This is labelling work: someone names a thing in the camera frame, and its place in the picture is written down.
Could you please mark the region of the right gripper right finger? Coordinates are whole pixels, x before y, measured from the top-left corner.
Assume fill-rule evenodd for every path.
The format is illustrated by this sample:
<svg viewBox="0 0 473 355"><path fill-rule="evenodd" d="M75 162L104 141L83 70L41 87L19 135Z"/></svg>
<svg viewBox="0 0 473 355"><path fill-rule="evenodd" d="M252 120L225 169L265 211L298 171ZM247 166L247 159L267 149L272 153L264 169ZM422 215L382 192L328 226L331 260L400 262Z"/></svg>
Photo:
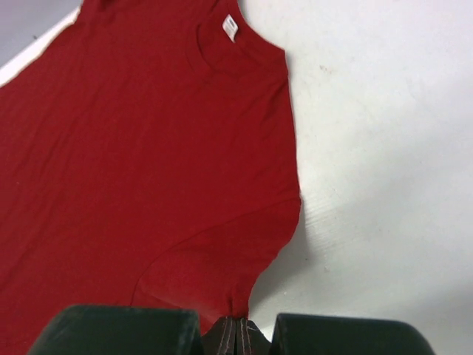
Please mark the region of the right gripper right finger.
<svg viewBox="0 0 473 355"><path fill-rule="evenodd" d="M399 321L279 314L273 338L242 321L236 335L237 354L433 354L426 338Z"/></svg>

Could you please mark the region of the red t-shirt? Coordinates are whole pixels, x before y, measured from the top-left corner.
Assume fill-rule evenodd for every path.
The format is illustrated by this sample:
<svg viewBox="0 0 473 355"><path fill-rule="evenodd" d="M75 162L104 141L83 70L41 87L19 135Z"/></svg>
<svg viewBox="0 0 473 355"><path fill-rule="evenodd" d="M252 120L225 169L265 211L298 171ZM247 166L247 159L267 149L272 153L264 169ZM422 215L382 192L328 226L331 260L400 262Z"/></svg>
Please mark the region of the red t-shirt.
<svg viewBox="0 0 473 355"><path fill-rule="evenodd" d="M300 209L285 52L237 1L85 1L1 88L1 352L76 304L246 317Z"/></svg>

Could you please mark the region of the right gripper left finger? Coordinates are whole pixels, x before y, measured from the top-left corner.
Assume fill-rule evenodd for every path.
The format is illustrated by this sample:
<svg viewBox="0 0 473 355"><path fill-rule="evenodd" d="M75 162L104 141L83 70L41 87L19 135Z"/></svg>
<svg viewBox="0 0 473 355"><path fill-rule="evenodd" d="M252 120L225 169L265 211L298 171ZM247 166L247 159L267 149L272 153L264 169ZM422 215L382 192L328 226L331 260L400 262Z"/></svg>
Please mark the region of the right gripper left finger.
<svg viewBox="0 0 473 355"><path fill-rule="evenodd" d="M74 305L56 315L29 354L235 354L231 318L203 336L196 311Z"/></svg>

